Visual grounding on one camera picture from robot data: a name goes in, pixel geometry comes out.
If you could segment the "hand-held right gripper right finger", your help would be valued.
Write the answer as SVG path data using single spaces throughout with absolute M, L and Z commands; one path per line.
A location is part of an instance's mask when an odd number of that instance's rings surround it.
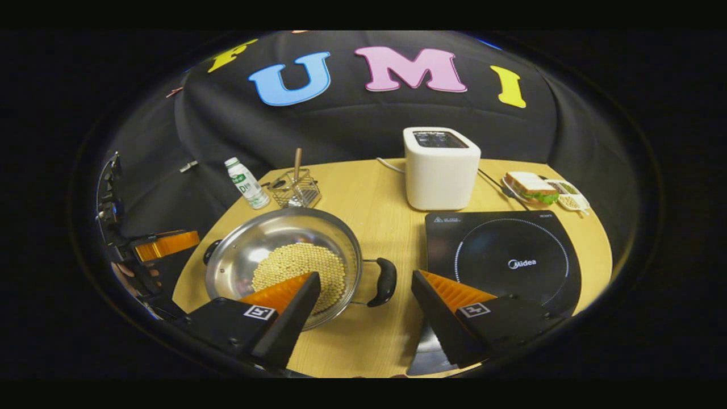
M 534 301 L 492 295 L 423 270 L 413 271 L 411 291 L 458 368 L 514 354 L 565 319 Z

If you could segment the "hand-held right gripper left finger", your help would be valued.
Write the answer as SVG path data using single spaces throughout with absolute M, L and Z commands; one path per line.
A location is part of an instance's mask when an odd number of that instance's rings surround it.
M 319 272 L 312 272 L 244 300 L 218 297 L 183 316 L 180 328 L 225 357 L 267 370 L 284 370 L 320 288 Z

